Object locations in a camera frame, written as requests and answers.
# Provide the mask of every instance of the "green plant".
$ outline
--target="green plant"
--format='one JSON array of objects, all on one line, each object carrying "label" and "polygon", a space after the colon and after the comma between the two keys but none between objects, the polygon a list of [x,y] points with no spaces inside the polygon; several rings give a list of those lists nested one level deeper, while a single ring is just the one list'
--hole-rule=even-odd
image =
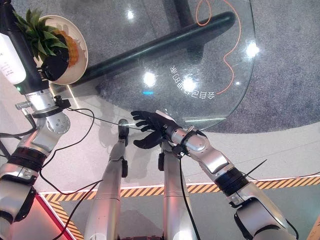
[{"label": "green plant", "polygon": [[55,35],[57,28],[46,25],[46,21],[50,19],[45,17],[39,20],[41,11],[35,9],[31,11],[30,9],[26,12],[25,19],[13,12],[16,16],[18,22],[16,23],[20,30],[25,35],[27,41],[31,45],[32,52],[34,56],[42,61],[47,56],[56,56],[54,53],[55,47],[68,48],[59,38]]}]

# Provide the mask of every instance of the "gloved robot hand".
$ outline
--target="gloved robot hand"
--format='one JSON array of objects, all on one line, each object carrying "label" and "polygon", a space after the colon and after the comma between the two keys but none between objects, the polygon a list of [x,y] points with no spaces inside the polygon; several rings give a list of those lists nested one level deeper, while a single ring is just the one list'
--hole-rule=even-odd
[{"label": "gloved robot hand", "polygon": [[141,149],[151,149],[160,144],[163,138],[171,140],[172,132],[181,128],[172,118],[157,110],[157,112],[133,111],[133,120],[142,120],[135,124],[137,127],[144,126],[141,131],[153,130],[151,134],[142,140],[134,140],[133,144]]}]

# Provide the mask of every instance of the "yellow and black striped tape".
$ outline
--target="yellow and black striped tape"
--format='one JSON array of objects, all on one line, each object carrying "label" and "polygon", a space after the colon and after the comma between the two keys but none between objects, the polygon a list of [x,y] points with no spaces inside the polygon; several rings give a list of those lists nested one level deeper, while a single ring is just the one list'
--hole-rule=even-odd
[{"label": "yellow and black striped tape", "polygon": [[[252,181],[260,189],[279,189],[279,188],[290,188],[290,187],[303,187],[310,185],[320,184],[320,176],[308,176],[308,177],[297,177],[297,178],[286,178],[286,179],[276,179],[269,181]],[[197,193],[217,193],[220,192],[218,186],[214,183],[205,184],[188,184],[188,192],[190,194]],[[157,196],[164,194],[164,186],[146,186],[146,187],[133,187],[133,188],[123,188],[121,189],[121,197],[142,197],[142,196]],[[70,195],[63,195],[59,192],[54,193],[41,193],[42,196],[48,201],[51,207],[54,209],[56,214],[60,219],[66,224],[69,215],[65,212],[64,208],[60,205],[62,201],[77,201],[85,195],[87,191],[80,191]],[[97,194],[96,190],[93,190],[88,194],[85,200],[93,199]],[[78,230],[76,225],[70,221],[68,224],[68,229],[73,234],[77,240],[83,240],[84,237],[82,233]]]}]

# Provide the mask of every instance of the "plate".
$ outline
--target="plate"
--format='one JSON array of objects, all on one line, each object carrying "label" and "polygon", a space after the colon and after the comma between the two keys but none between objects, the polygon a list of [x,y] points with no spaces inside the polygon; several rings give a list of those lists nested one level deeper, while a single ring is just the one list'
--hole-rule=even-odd
[{"label": "plate", "polygon": [[[74,65],[68,67],[58,80],[51,81],[51,83],[58,85],[73,84],[82,77],[88,66],[88,48],[86,41],[76,25],[68,19],[58,15],[46,15],[42,16],[40,20],[43,18],[50,18],[45,22],[46,25],[65,31],[65,33],[76,42],[79,53],[78,61]],[[35,61],[38,66],[41,66],[41,60]]]}]

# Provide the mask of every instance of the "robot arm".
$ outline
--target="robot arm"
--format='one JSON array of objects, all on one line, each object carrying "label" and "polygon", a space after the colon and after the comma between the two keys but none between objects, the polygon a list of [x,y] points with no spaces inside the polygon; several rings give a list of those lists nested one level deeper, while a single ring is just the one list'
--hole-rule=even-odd
[{"label": "robot arm", "polygon": [[27,108],[31,108],[37,122],[35,130],[22,138],[8,162],[0,167],[0,240],[10,240],[11,224],[29,213],[38,172],[70,128],[70,120],[63,113],[70,103],[60,96],[53,97],[49,82],[42,80],[30,46],[15,24],[13,10],[9,0],[0,0],[0,70],[25,95],[26,101],[16,104],[16,108],[25,116],[30,116]]},{"label": "robot arm", "polygon": [[168,132],[173,143],[185,147],[191,158],[226,195],[228,203],[237,208],[234,220],[248,240],[294,240],[278,207],[224,156],[213,148],[198,130],[178,128]]},{"label": "robot arm", "polygon": [[213,148],[207,137],[194,127],[188,130],[178,126],[172,118],[162,112],[134,111],[136,125],[146,125],[142,130],[153,133],[133,143],[139,148],[152,148],[160,138],[174,144],[172,151],[177,155],[188,153],[203,171],[226,195],[228,203],[237,208],[234,220],[247,240],[294,240],[288,233],[287,220],[278,207],[255,184],[223,155]]}]

